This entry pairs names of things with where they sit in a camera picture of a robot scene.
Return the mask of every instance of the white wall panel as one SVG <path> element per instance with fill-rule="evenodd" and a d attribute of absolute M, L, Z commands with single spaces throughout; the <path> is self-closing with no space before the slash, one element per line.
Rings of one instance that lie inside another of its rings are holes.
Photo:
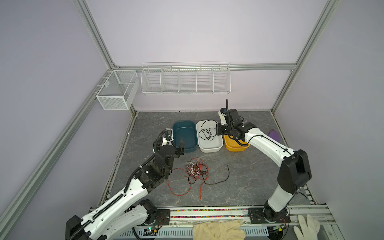
<path fill-rule="evenodd" d="M 139 111 L 271 109 L 288 78 L 289 70 L 232 71 L 230 94 L 144 95 L 139 88 L 133 105 Z"/>
<path fill-rule="evenodd" d="M 88 0 L 119 66 L 296 62 L 326 0 Z"/>
<path fill-rule="evenodd" d="M 348 240 L 383 239 L 383 26 L 384 1 L 341 1 L 276 113 Z"/>
<path fill-rule="evenodd" d="M 96 102 L 8 240 L 64 239 L 67 220 L 97 206 L 130 119 Z"/>
<path fill-rule="evenodd" d="M 70 0 L 0 1 L 0 214 L 106 71 Z"/>

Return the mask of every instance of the glove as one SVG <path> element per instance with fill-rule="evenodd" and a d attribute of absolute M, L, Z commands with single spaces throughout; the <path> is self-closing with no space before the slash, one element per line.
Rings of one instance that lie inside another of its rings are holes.
<path fill-rule="evenodd" d="M 236 229 L 241 226 L 241 221 L 205 222 L 193 226 L 194 240 L 243 240 L 245 232 Z"/>
<path fill-rule="evenodd" d="M 298 227 L 294 226 L 296 237 L 298 240 L 317 240 L 317 233 L 320 230 L 320 223 L 317 220 L 313 220 L 312 216 L 307 214 L 307 222 L 302 215 L 298 215 L 301 231 Z"/>

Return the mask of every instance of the wire shelf basket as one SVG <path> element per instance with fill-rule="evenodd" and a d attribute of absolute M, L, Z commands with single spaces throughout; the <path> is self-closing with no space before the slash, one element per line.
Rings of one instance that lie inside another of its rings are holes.
<path fill-rule="evenodd" d="M 229 64 L 143 68 L 141 88 L 144 94 L 228 94 Z"/>
<path fill-rule="evenodd" d="M 129 110 L 139 85 L 136 71 L 113 70 L 96 97 L 105 110 Z"/>

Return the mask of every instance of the tangled wires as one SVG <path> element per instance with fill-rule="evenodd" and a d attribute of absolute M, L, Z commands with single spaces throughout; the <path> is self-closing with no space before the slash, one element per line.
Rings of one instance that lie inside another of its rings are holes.
<path fill-rule="evenodd" d="M 215 120 L 206 120 L 206 121 L 204 121 L 203 124 L 200 127 L 200 131 L 199 131 L 198 135 L 199 135 L 199 137 L 201 137 L 204 140 L 212 141 L 216 137 L 216 126 L 215 127 L 210 127 L 208 129 L 203 128 L 204 123 L 209 122 L 209 121 L 214 121 L 215 124 L 217 123 Z"/>
<path fill-rule="evenodd" d="M 200 179 L 202 180 L 203 182 L 201 183 L 200 185 L 200 199 L 201 199 L 201 187 L 203 186 L 203 184 L 207 184 L 207 185 L 214 185 L 214 184 L 218 184 L 218 183 L 221 183 L 221 182 L 225 182 L 228 180 L 229 178 L 229 167 L 227 165 L 227 169 L 228 169 L 228 176 L 225 180 L 223 181 L 219 181 L 219 182 L 216 182 L 216 183 L 207 183 L 206 180 L 210 177 L 210 174 L 209 174 L 209 167 L 207 164 L 205 164 L 203 162 L 203 160 L 199 157 L 195 157 L 193 159 L 191 159 L 190 162 L 187 162 L 187 165 L 185 166 L 185 170 L 182 169 L 182 168 L 175 168 L 173 169 L 176 170 L 176 169 L 181 169 L 183 170 L 188 176 L 184 176 L 188 179 L 188 183 L 190 184 L 189 186 L 189 190 L 184 193 L 184 194 L 175 194 L 172 189 L 170 188 L 170 185 L 169 185 L 169 179 L 168 179 L 168 187 L 169 187 L 169 190 L 176 196 L 184 196 L 184 195 L 187 195 L 189 193 L 189 191 L 191 190 L 192 188 L 192 184 L 194 184 L 196 182 L 197 179 Z"/>

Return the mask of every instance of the robotic arm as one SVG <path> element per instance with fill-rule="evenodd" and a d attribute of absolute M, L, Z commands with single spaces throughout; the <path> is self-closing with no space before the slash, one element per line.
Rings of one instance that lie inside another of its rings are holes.
<path fill-rule="evenodd" d="M 312 177 L 307 154 L 303 150 L 295 151 L 276 142 L 252 123 L 243 121 L 237 110 L 228 109 L 227 99 L 226 108 L 218 112 L 221 123 L 216 126 L 216 134 L 228 135 L 242 146 L 247 144 L 239 140 L 257 147 L 280 167 L 278 186 L 265 202 L 264 208 L 248 209 L 251 222 L 255 216 L 258 220 L 264 219 L 267 222 L 286 218 L 288 202 Z M 66 240 L 109 240 L 127 228 L 132 228 L 136 234 L 134 226 L 143 223 L 153 225 L 157 208 L 148 199 L 142 200 L 133 209 L 129 208 L 168 179 L 172 173 L 174 158 L 184 155 L 184 146 L 176 147 L 172 129 L 165 129 L 156 138 L 153 147 L 152 156 L 135 169 L 120 192 L 82 218 L 73 216 L 67 221 Z"/>
<path fill-rule="evenodd" d="M 134 209 L 124 212 L 168 179 L 172 173 L 173 160 L 184 155 L 184 147 L 175 146 L 172 129 L 162 131 L 154 141 L 153 147 L 152 156 L 131 174 L 120 192 L 82 218 L 73 216 L 67 221 L 66 240 L 114 239 L 127 228 L 154 223 L 157 208 L 148 199 L 142 200 Z"/>
<path fill-rule="evenodd" d="M 295 151 L 265 135 L 254 124 L 243 121 L 237 110 L 222 108 L 218 114 L 221 123 L 216 126 L 217 135 L 228 135 L 241 146 L 247 144 L 256 147 L 271 158 L 280 171 L 277 177 L 278 186 L 272 196 L 265 202 L 261 212 L 253 213 L 268 222 L 275 222 L 286 214 L 286 206 L 296 191 L 304 186 L 311 178 L 311 169 L 307 154 L 303 150 Z"/>

